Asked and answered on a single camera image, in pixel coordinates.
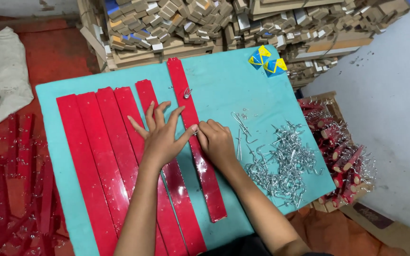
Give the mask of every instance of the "yellow and blue paper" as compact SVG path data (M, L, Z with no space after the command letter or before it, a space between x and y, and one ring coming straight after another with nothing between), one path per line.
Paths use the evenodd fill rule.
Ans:
M251 65L256 69L259 69L270 56L271 53L265 48L265 46L260 46L259 49L251 55L248 62L251 63Z
M286 72L286 70L288 69L286 67L286 63L284 62L282 58L265 62L265 64L263 65L263 68L265 69L265 73L267 77L274 77L277 75L281 75L282 73Z

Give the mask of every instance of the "orange cloth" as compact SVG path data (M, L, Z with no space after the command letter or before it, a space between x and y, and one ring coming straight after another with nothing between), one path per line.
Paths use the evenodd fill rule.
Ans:
M305 207L286 217L314 252L334 256L407 255L402 249L386 246L338 210L325 213Z

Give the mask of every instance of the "pile of metal hooks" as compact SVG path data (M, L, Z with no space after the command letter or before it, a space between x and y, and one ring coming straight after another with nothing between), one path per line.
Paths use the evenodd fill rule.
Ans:
M267 191L267 196L272 198L277 207L295 206L298 209L306 192L302 174L321 175L322 169L317 172L314 168L314 150L309 148L308 144L302 146L299 135L304 130L297 130L302 125L293 125L289 121L287 123L288 127L281 128L272 125L278 138L269 145L271 150L268 152L261 152L265 145L257 147L255 151L247 145L249 153L252 154L253 164L247 164L245 170L257 185ZM273 164L278 165L276 172L268 170L268 166ZM284 203L278 205L277 198L282 199Z

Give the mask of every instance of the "turquoise cloth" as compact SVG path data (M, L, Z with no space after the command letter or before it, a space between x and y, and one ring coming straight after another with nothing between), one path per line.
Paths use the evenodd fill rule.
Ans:
M253 134L249 140L258 139L257 142L250 144L253 150L258 146L268 145L275 141L276 136L273 134L274 128L271 124L280 127L286 125L286 120L294 124L301 123L304 125L302 129L306 130L301 135L302 143L306 145L308 142L309 146L316 150L317 170L326 168L295 99L287 75L282 74L267 78L263 69L256 70L248 63L249 57L256 49L254 47L232 50L182 60L199 119L205 121L214 119L224 126L229 126L233 136L237 137L239 126L231 117L231 112L247 114L248 119L245 120L245 124ZM268 46L267 49L271 52L270 59L279 58L274 47ZM99 88L107 86L112 88L130 86L139 106L140 115L144 118L134 85L135 82L143 79L151 80L158 102L172 101L172 105L165 113L167 119L171 111L178 107L178 104L174 90L169 88L172 83L166 63L133 67L36 86L44 116L48 149L53 163L56 184L61 197L67 229L77 256L96 256L99 255L99 252L75 173L56 98L69 94L97 91ZM179 137L184 131L183 121L180 118L176 136ZM267 147L262 148L264 152L268 150ZM242 155L242 166L252 162L252 155L249 154L243 133ZM236 195L220 174L217 174L218 183L228 217L215 224L211 223L189 145L183 148L177 160L209 250L253 232ZM307 190L303 195L305 201L301 203L301 206L335 189L327 171L324 171L321 176L304 174L303 180ZM282 200L277 199L276 202L280 205ZM295 207L280 207L280 211L284 214L294 210L296 210Z

